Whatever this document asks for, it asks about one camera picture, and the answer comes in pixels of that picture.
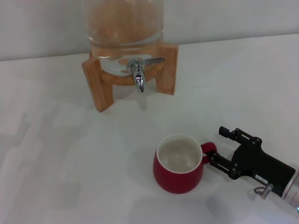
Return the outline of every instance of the white wall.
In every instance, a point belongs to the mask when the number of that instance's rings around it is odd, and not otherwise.
[[[299,0],[165,0],[164,39],[299,33]],[[79,0],[0,0],[0,60],[87,52]]]

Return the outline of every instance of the white table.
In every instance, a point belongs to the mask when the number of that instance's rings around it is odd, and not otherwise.
[[[230,157],[236,127],[298,168],[299,35],[181,45],[175,96],[116,87],[98,113],[81,63],[88,54],[0,62],[1,224],[297,224],[275,194],[207,165],[198,187],[156,184],[157,143],[186,133]]]

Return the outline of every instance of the wooden leg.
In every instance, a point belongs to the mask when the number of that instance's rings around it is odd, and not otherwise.
[[[176,86],[178,45],[163,43],[163,53],[165,58],[164,68],[155,77],[157,91],[160,93],[174,95]]]
[[[101,80],[103,70],[98,58],[90,57],[82,63],[82,68],[93,96],[95,107],[99,112],[103,112],[114,103],[113,85],[104,83]]]

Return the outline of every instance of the mug rim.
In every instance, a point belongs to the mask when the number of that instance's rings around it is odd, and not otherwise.
[[[160,151],[160,146],[161,146],[161,144],[162,144],[167,138],[170,138],[170,137],[173,137],[173,136],[185,136],[185,137],[188,137],[189,139],[191,139],[192,141],[194,141],[194,142],[196,143],[196,145],[198,146],[199,162],[198,162],[198,164],[197,164],[192,170],[189,170],[189,171],[187,171],[187,172],[175,172],[175,171],[172,171],[172,170],[168,169],[167,167],[165,167],[165,166],[163,165],[163,163],[160,161],[160,158],[159,158],[158,155],[159,155],[159,151]],[[188,134],[178,133],[178,134],[171,134],[171,135],[168,135],[168,136],[164,137],[164,138],[159,142],[159,144],[158,144],[158,146],[157,146],[156,157],[157,157],[157,159],[158,159],[160,165],[161,165],[164,169],[166,169],[167,171],[169,171],[169,172],[171,172],[171,173],[174,173],[174,174],[188,174],[188,173],[193,172],[194,170],[196,170],[196,169],[200,166],[200,164],[201,164],[201,162],[202,162],[202,158],[203,158],[203,152],[202,152],[201,145],[196,141],[195,138],[193,138],[192,136],[190,136],[190,135],[188,135]]]

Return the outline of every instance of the wooden stand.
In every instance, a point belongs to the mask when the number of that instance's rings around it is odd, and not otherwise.
[[[157,92],[174,95],[176,85],[178,45],[161,43],[161,55],[165,58],[164,63],[150,67],[145,71],[146,81],[155,78]],[[103,112],[113,103],[113,85],[135,85],[132,75],[116,76],[102,70],[97,57],[90,57],[82,63],[82,68],[87,79],[94,104],[99,112]]]

